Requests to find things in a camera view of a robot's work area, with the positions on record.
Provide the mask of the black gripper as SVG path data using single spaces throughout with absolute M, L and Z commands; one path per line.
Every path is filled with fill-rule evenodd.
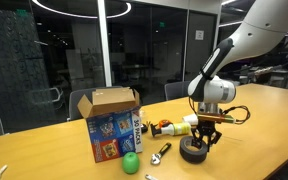
M 203 147 L 203 137 L 207 137 L 208 152 L 213 144 L 216 144 L 222 134 L 216 130 L 214 121 L 200 121 L 191 129 L 193 140 L 192 145 L 198 149 Z

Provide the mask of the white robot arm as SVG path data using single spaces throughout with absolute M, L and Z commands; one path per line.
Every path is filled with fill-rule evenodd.
M 199 103 L 229 103 L 235 86 L 217 76 L 226 64 L 271 51 L 288 32 L 288 0 L 255 0 L 240 26 L 214 49 L 188 86 Z

